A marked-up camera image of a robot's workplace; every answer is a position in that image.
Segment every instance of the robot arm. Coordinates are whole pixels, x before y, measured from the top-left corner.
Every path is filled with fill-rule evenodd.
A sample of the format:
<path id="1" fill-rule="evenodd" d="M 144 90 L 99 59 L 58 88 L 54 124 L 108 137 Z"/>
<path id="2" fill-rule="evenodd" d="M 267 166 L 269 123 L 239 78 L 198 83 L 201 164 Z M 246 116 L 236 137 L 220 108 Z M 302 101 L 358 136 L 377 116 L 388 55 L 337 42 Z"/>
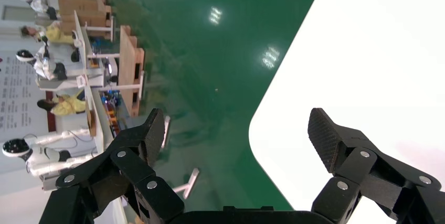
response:
<path id="1" fill-rule="evenodd" d="M 90 130 L 89 129 L 78 129 L 78 130 L 72 130 L 72 131 L 63 131 L 61 133 L 46 135 L 46 136 L 40 136 L 35 141 L 35 144 L 38 145 L 48 145 L 55 143 L 59 140 L 71 138 L 75 136 L 89 136 Z"/>
<path id="2" fill-rule="evenodd" d="M 48 174 L 52 172 L 57 172 L 62 169 L 69 169 L 78 166 L 93 157 L 97 156 L 97 153 L 87 154 L 80 157 L 72 157 L 67 159 L 65 162 L 51 162 L 45 164 L 36 164 L 29 167 L 29 172 L 34 176 L 38 177 L 43 174 Z"/>

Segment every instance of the black robot face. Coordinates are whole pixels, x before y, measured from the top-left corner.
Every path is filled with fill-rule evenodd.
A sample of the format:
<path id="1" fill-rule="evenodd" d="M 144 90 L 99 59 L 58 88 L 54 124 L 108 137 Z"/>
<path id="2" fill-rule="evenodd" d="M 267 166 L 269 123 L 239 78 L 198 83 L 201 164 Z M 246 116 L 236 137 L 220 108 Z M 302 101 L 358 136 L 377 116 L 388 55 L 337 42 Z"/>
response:
<path id="1" fill-rule="evenodd" d="M 8 157 L 20 157 L 29 152 L 29 146 L 23 138 L 15 138 L 3 144 L 3 154 Z"/>

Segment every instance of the cardboard box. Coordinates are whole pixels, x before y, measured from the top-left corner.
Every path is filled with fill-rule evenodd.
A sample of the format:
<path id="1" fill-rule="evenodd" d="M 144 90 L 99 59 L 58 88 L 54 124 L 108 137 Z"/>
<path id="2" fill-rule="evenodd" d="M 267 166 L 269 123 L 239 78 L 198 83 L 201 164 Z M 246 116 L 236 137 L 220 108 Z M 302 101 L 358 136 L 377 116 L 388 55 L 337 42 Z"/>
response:
<path id="1" fill-rule="evenodd" d="M 98 10 L 97 0 L 59 0 L 59 14 L 73 14 L 75 10 Z"/>
<path id="2" fill-rule="evenodd" d="M 88 26 L 105 27 L 107 25 L 107 15 L 103 12 L 91 10 L 80 10 L 76 12 L 81 26 L 84 26 L 85 22 Z M 61 15 L 61 19 L 63 22 L 75 22 L 74 13 L 63 14 Z"/>

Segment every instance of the textured finger pad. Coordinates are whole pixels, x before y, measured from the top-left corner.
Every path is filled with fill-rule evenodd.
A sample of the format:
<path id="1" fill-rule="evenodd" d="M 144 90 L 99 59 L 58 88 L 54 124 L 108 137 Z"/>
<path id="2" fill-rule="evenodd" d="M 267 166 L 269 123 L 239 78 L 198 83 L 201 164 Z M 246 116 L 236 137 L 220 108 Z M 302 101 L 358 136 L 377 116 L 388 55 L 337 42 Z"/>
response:
<path id="1" fill-rule="evenodd" d="M 332 173 L 340 140 L 332 121 L 322 109 L 312 109 L 309 117 L 308 135 L 329 173 Z"/>

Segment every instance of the person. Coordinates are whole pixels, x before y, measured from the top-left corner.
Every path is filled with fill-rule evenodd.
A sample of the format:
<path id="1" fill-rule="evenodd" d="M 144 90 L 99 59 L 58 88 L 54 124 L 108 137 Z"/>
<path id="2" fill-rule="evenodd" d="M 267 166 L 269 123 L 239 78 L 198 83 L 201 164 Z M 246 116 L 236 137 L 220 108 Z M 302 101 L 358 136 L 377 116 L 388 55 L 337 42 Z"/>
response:
<path id="1" fill-rule="evenodd" d="M 76 39 L 77 35 L 73 31 L 71 35 L 65 35 L 60 29 L 60 22 L 54 21 L 50 26 L 47 26 L 41 30 L 38 30 L 34 27 L 23 26 L 20 28 L 20 33 L 22 37 L 33 37 L 37 41 L 41 41 L 42 37 L 45 36 L 48 38 L 50 43 L 63 43 L 63 44 L 74 44 L 74 39 Z"/>
<path id="2" fill-rule="evenodd" d="M 48 45 L 43 45 L 33 56 L 28 50 L 22 49 L 17 52 L 16 57 L 21 62 L 30 64 L 38 75 L 47 80 L 66 80 L 65 65 L 53 62 L 49 57 Z"/>
<path id="3" fill-rule="evenodd" d="M 30 7 L 37 13 L 44 13 L 51 20 L 57 20 L 57 11 L 54 7 L 48 6 L 43 0 L 21 0 L 27 2 Z"/>
<path id="4" fill-rule="evenodd" d="M 37 106 L 58 116 L 83 113 L 86 108 L 85 90 L 72 96 L 63 94 L 52 100 L 42 99 L 37 102 Z"/>

